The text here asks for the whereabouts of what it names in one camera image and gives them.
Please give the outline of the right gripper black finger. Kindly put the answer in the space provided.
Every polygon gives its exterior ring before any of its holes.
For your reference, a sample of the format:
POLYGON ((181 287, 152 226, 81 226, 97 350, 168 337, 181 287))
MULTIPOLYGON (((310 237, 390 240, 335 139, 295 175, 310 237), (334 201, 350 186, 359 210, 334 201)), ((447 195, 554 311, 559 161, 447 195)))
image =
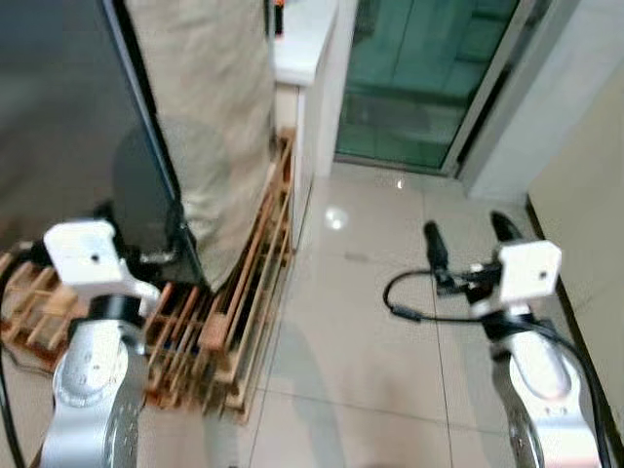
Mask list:
POLYGON ((449 250, 440 232, 440 227, 434 221, 423 224, 425 238, 425 258, 429 263, 429 272, 437 286, 450 286, 451 273, 449 269, 449 250))
POLYGON ((505 213, 490 211, 489 222, 500 246, 521 244, 526 239, 525 232, 505 213))

